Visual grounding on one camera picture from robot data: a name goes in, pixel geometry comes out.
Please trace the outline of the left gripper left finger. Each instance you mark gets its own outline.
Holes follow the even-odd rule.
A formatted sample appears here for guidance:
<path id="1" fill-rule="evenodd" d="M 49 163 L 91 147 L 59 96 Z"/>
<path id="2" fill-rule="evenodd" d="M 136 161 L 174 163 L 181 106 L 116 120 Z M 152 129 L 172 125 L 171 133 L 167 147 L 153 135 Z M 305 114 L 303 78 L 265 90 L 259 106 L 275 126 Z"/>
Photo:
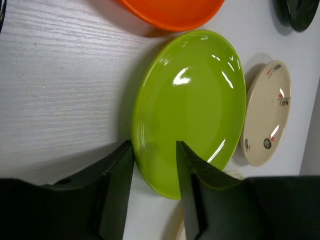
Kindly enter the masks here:
<path id="1" fill-rule="evenodd" d="M 44 188 L 50 192 L 46 240 L 121 240 L 134 168 L 132 142 Z"/>

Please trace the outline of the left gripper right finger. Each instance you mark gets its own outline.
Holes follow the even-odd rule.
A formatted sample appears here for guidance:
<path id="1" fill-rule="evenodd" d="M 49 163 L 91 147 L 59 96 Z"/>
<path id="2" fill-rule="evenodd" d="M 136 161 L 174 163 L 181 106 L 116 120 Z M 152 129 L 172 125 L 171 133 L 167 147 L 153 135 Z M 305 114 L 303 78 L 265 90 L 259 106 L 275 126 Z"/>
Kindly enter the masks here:
<path id="1" fill-rule="evenodd" d="M 187 240 L 224 232 L 231 214 L 229 192 L 242 181 L 199 157 L 184 141 L 176 142 L 176 166 Z"/>

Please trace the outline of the green plate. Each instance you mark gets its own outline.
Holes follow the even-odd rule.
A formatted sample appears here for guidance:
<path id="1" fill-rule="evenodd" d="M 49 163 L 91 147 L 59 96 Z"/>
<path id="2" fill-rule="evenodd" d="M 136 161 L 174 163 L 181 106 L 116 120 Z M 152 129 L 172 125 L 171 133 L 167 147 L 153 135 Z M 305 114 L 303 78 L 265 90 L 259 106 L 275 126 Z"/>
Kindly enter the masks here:
<path id="1" fill-rule="evenodd" d="M 133 107 L 131 140 L 145 182 L 165 198 L 180 199 L 178 141 L 224 170 L 240 140 L 246 104 L 240 58 L 223 36 L 194 30 L 173 39 L 148 68 Z"/>

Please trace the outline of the orange plate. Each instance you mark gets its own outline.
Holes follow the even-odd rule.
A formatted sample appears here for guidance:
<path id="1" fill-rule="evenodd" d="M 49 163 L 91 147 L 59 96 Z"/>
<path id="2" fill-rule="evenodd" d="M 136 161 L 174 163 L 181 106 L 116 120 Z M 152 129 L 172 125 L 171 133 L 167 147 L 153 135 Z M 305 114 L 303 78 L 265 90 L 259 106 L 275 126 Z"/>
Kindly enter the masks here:
<path id="1" fill-rule="evenodd" d="M 119 0 L 142 21 L 169 32 L 203 26 L 220 10 L 224 0 Z"/>

